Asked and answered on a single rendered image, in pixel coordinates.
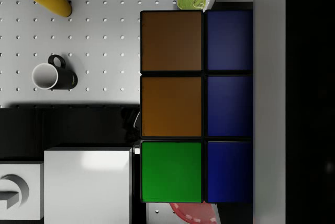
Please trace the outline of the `flat-sided can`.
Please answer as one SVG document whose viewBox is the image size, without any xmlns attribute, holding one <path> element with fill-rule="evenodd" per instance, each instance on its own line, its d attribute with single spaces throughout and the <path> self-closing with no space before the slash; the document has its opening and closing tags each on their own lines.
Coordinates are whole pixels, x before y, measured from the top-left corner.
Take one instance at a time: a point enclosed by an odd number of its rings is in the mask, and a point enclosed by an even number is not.
<svg viewBox="0 0 335 224">
<path fill-rule="evenodd" d="M 177 0 L 177 6 L 181 10 L 203 10 L 206 0 Z"/>
</svg>

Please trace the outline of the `black mug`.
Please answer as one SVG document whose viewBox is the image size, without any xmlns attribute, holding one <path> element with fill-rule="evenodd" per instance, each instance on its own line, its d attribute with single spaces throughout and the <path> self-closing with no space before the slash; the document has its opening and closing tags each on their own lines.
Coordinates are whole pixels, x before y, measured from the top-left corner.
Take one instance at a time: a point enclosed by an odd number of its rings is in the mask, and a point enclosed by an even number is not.
<svg viewBox="0 0 335 224">
<path fill-rule="evenodd" d="M 39 89 L 73 89 L 78 78 L 72 70 L 66 69 L 66 62 L 60 55 L 50 55 L 47 63 L 38 64 L 32 71 L 32 81 Z"/>
</svg>

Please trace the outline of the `red plate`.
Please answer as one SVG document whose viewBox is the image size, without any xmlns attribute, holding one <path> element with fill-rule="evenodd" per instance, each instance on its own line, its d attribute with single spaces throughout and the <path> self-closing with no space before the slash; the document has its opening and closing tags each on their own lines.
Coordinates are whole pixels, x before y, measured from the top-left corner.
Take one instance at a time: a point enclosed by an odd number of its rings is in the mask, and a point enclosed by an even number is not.
<svg viewBox="0 0 335 224">
<path fill-rule="evenodd" d="M 217 224 L 216 214 L 211 206 L 203 203 L 170 203 L 173 212 L 189 224 Z"/>
</svg>

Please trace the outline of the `puzzle cube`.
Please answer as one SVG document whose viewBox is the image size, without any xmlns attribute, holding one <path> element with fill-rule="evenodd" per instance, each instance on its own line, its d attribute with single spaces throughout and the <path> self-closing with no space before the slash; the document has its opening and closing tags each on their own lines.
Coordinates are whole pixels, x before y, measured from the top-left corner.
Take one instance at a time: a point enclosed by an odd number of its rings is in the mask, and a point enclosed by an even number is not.
<svg viewBox="0 0 335 224">
<path fill-rule="evenodd" d="M 253 12 L 140 13 L 141 200 L 253 202 Z"/>
</svg>

